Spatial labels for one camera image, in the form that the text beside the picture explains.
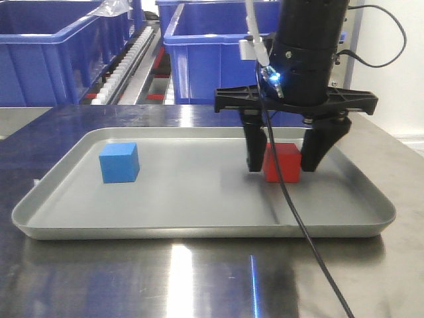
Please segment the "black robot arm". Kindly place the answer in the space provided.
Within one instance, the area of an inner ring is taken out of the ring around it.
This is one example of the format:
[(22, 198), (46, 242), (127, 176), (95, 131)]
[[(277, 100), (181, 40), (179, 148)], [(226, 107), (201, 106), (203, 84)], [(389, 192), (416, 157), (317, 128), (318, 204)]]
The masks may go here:
[(301, 148), (301, 168), (316, 170), (351, 126), (350, 111), (373, 114), (378, 98), (366, 91), (329, 87), (348, 1), (283, 1), (275, 34), (265, 37), (270, 65), (280, 74), (282, 97), (260, 76), (255, 85), (215, 91), (215, 112), (236, 109), (251, 172), (262, 168), (266, 135), (262, 110), (300, 114), (311, 128)]

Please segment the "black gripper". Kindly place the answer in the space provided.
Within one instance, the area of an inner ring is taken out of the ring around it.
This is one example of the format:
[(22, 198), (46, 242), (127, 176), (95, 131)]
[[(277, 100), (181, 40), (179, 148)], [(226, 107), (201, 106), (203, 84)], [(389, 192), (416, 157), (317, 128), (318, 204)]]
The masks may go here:
[[(345, 111), (373, 115), (378, 98), (368, 91), (355, 91), (329, 86), (336, 48), (296, 48), (268, 40), (270, 64), (280, 74), (283, 97), (260, 79), (261, 91), (255, 85), (215, 90), (215, 112), (223, 109), (239, 111), (246, 139), (246, 163), (249, 172), (260, 172), (267, 144), (260, 108), (260, 93), (268, 110), (297, 113), (304, 117), (337, 115)], [(326, 153), (351, 127), (348, 117), (317, 120), (303, 137), (301, 169), (314, 172)]]

